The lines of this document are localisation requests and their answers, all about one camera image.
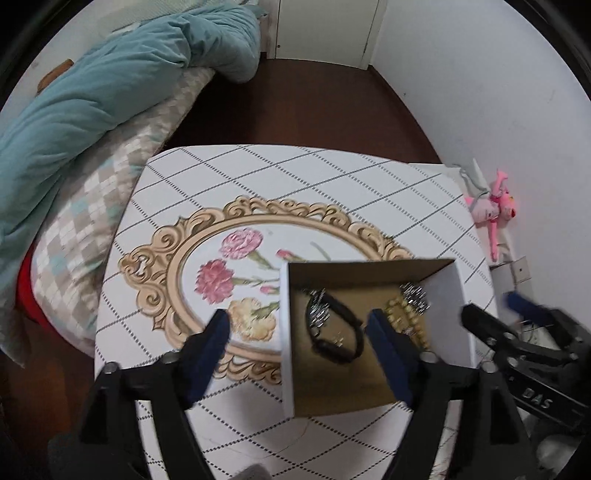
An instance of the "teal comforter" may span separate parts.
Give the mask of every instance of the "teal comforter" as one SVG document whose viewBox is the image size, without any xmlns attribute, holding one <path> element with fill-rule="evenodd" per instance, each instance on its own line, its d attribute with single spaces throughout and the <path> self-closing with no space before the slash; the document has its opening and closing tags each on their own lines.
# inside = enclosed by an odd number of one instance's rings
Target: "teal comforter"
<svg viewBox="0 0 591 480">
<path fill-rule="evenodd" d="M 171 94 L 181 70 L 208 66 L 234 82 L 258 67 L 260 30 L 235 4 L 150 21 L 82 57 L 0 138 L 0 348 L 23 364 L 26 337 L 14 311 L 22 259 L 71 161 L 105 132 Z"/>
</svg>

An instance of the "table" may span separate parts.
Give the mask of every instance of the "table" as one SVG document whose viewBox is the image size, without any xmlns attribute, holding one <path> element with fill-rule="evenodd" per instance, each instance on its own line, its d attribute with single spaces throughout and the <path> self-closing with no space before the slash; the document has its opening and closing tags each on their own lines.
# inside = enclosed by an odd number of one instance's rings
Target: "table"
<svg viewBox="0 0 591 480">
<path fill-rule="evenodd" d="M 284 418 L 277 269 L 295 257 L 378 260 L 408 252 L 457 258 L 466 299 L 496 313 L 461 192 L 427 166 L 279 145 L 163 152 L 146 165 L 113 243 L 95 371 L 107 361 L 149 364 L 198 332 L 214 309 L 229 309 L 237 320 L 226 355 L 188 412 L 215 477 L 260 463 L 281 480 L 381 478 L 410 418 L 405 405 Z M 261 308 L 267 317 L 253 320 Z M 448 416 L 434 478 L 444 474 L 454 443 L 457 415 Z M 148 402 L 139 402 L 138 418 L 152 475 L 167 478 Z"/>
</svg>

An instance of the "jewelry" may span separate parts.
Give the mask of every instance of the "jewelry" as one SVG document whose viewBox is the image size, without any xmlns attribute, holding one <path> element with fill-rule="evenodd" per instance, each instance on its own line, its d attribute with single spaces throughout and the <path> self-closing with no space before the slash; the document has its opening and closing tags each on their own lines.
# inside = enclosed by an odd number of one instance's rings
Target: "jewelry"
<svg viewBox="0 0 591 480">
<path fill-rule="evenodd" d="M 310 295 L 306 306 L 306 325 L 308 334 L 312 340 L 312 348 L 319 355 L 337 364 L 349 364 L 363 353 L 362 322 L 351 310 L 339 302 L 336 298 L 326 293 L 325 290 L 304 290 Z M 343 346 L 344 337 L 338 332 L 332 341 L 320 337 L 322 327 L 330 319 L 332 310 L 340 316 L 355 333 L 355 351 Z"/>
<path fill-rule="evenodd" d="M 392 300 L 388 300 L 384 311 L 394 330 L 398 333 L 408 335 L 415 345 L 425 349 L 429 348 L 427 335 L 419 322 L 421 314 L 417 313 L 416 309 L 407 299 L 400 295 Z"/>
<path fill-rule="evenodd" d="M 422 315 L 429 309 L 430 305 L 427 300 L 427 293 L 422 286 L 408 282 L 400 285 L 400 292 L 402 293 L 404 300 L 417 314 Z"/>
</svg>

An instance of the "pink toy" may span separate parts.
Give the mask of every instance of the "pink toy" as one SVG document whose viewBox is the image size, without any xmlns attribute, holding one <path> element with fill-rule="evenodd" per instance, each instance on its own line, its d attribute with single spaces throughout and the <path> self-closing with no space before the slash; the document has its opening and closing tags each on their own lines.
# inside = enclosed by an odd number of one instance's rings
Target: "pink toy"
<svg viewBox="0 0 591 480">
<path fill-rule="evenodd" d="M 504 186 L 509 176 L 501 171 L 496 171 L 495 184 L 487 199 L 475 199 L 465 197 L 470 208 L 474 223 L 488 223 L 488 238 L 491 242 L 491 257 L 493 261 L 499 259 L 499 251 L 496 241 L 496 229 L 499 219 L 508 221 L 515 216 L 515 200 Z"/>
</svg>

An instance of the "red fabric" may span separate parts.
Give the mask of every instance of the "red fabric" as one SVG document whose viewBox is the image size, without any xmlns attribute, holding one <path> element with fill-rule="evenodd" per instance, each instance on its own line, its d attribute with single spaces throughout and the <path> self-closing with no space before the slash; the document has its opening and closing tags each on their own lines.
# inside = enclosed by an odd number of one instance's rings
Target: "red fabric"
<svg viewBox="0 0 591 480">
<path fill-rule="evenodd" d="M 51 323 L 41 310 L 41 307 L 33 296 L 33 287 L 31 286 L 31 263 L 33 261 L 33 245 L 25 255 L 18 272 L 17 279 L 17 299 L 16 304 L 25 315 L 41 325 L 45 330 L 57 334 Z"/>
</svg>

